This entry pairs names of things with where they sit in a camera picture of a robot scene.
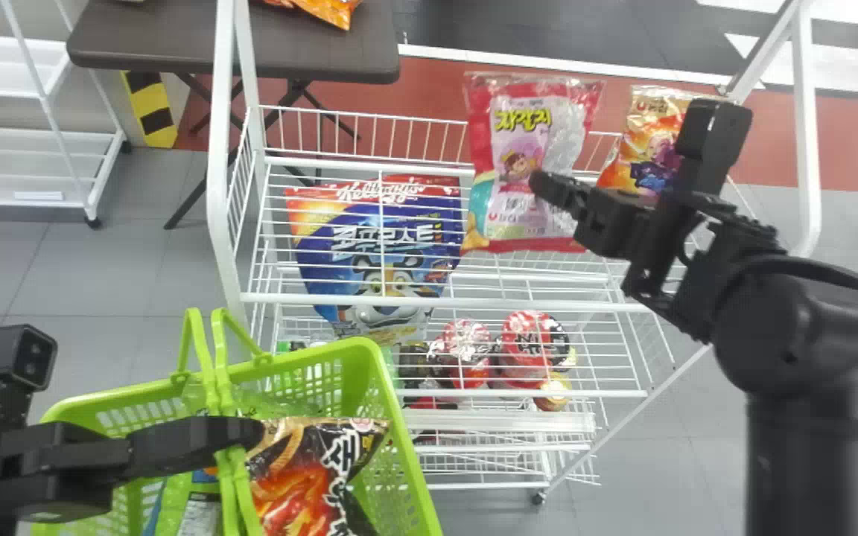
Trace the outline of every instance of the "basket handle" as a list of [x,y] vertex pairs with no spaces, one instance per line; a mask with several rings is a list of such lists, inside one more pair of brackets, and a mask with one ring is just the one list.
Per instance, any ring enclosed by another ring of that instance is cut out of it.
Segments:
[[[214,372],[215,376],[217,376],[217,392],[220,395],[221,415],[235,415],[238,408],[234,402],[231,377],[229,377],[227,371],[226,326],[229,326],[231,332],[238,336],[238,340],[241,341],[244,347],[250,350],[251,360],[255,366],[262,366],[265,363],[269,364],[273,355],[261,350],[258,343],[253,342],[251,336],[244,331],[241,323],[226,308],[214,309],[211,312],[211,335],[214,337]],[[245,533],[248,536],[262,536],[264,533],[263,526],[260,525],[259,516],[256,513],[256,508],[251,498],[250,473],[245,464],[247,453],[242,447],[231,447],[227,449],[226,455],[229,466],[232,468],[232,474],[229,478],[220,481],[221,486],[224,486],[225,482],[232,482],[232,487],[236,492],[236,499],[238,499],[238,508],[241,510],[241,519],[244,522]]]
[[231,377],[227,372],[227,338],[225,328],[231,328],[231,332],[238,336],[245,349],[251,353],[251,360],[255,366],[265,366],[269,364],[273,358],[273,354],[264,352],[258,346],[258,343],[253,342],[251,336],[244,330],[241,323],[231,315],[231,312],[225,307],[214,309],[211,312],[211,335],[214,337],[214,372],[217,377],[217,393],[220,396],[221,415],[231,415],[236,411],[234,404],[234,396],[232,396]]
[[[217,375],[215,374],[214,362],[211,359],[211,351],[207,344],[207,333],[204,331],[204,318],[200,309],[189,307],[184,311],[184,325],[181,328],[181,346],[177,353],[177,370],[171,374],[171,383],[175,386],[187,383],[191,373],[188,372],[188,350],[194,344],[194,353],[200,362],[201,383],[204,384],[204,405],[210,415],[225,415],[221,412],[221,396],[217,390]],[[239,486],[235,486],[235,463],[241,454],[232,457],[228,450],[215,452],[214,461],[217,462],[217,481],[220,485],[221,519],[225,534],[238,533],[238,501],[236,493]]]

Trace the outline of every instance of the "yellow and black striped post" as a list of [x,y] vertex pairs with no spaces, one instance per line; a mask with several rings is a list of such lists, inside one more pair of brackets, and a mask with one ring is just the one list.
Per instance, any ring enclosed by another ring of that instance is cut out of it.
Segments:
[[121,78],[128,89],[134,118],[141,126],[149,147],[170,149],[177,140],[177,126],[171,117],[168,93],[164,90],[160,72],[122,71]]

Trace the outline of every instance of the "chip bag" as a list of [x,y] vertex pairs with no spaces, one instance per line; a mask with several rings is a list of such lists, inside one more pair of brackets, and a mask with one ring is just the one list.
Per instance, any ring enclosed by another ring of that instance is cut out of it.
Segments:
[[601,188],[657,196],[677,180],[681,156],[674,143],[687,107],[695,98],[719,99],[682,89],[632,86],[631,106],[620,141],[612,148],[598,177]]
[[[290,233],[310,294],[438,298],[459,264],[459,180],[394,174],[288,188]],[[314,305],[337,338],[424,339],[432,309]]]
[[377,534],[346,485],[379,448],[388,421],[286,417],[264,426],[247,470],[266,536]]
[[476,177],[463,253],[582,252],[575,221],[538,200],[532,170],[571,173],[591,128],[603,82],[568,76],[466,72],[469,148]]
[[306,13],[348,30],[353,11],[362,0],[290,0]]

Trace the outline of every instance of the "dark table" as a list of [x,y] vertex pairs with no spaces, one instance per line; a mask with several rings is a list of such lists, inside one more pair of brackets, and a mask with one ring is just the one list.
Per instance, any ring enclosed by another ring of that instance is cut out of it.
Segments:
[[[91,0],[66,44],[69,58],[86,68],[173,72],[210,102],[211,92],[192,74],[214,70],[215,9],[215,3],[208,0],[147,0],[141,4]],[[317,80],[392,84],[399,78],[390,0],[363,0],[353,13],[350,31],[302,10],[261,2],[251,2],[250,13],[256,75],[289,81],[280,106],[293,105],[303,96],[323,109],[307,91],[310,82]],[[238,83],[234,95],[240,90]],[[268,113],[266,127],[276,119],[275,112]],[[234,113],[231,122],[241,128],[242,121]],[[348,131],[345,125],[340,128]],[[202,180],[165,228],[173,228],[205,189]]]

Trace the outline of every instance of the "green shopping basket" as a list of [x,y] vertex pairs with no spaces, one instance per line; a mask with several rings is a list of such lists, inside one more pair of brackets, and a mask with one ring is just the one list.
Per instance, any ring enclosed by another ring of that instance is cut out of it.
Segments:
[[[409,438],[381,349],[370,339],[353,338],[273,356],[253,342],[226,309],[211,314],[214,366],[198,309],[187,309],[178,351],[178,366],[170,379],[121,387],[60,401],[42,421],[68,421],[110,437],[122,437],[139,428],[187,415],[181,401],[184,385],[196,377],[204,384],[206,405],[212,414],[235,412],[231,387],[260,381],[264,390],[291,401],[306,401],[331,417],[387,418],[392,425],[385,444],[351,481],[353,493],[372,525],[383,536],[442,536],[439,519],[419,469],[419,458]],[[227,364],[225,328],[231,328],[248,350],[245,363]],[[187,371],[188,350],[194,346],[201,372]],[[226,536],[262,533],[250,498],[242,465],[242,447],[218,454],[217,467],[223,500]],[[163,479],[143,479],[121,486],[112,510],[65,525],[33,525],[34,536],[119,536],[141,534]],[[238,512],[243,526],[238,527]]]

